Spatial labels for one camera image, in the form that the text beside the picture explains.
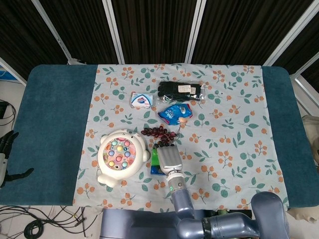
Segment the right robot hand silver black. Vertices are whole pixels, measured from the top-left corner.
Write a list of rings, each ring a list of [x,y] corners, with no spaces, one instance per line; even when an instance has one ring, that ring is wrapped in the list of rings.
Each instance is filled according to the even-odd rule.
[[[157,147],[152,150],[151,174],[166,175],[182,170],[182,160],[176,145]]]

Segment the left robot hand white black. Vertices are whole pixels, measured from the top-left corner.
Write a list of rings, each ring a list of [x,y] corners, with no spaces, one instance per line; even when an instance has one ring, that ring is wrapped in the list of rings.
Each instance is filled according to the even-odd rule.
[[[18,132],[14,132],[13,130],[11,130],[0,138],[0,188],[3,188],[6,182],[23,179],[25,177],[28,177],[34,171],[34,168],[29,168],[28,170],[20,174],[8,174],[7,165],[9,155],[11,152],[12,144],[18,137],[18,135]]]

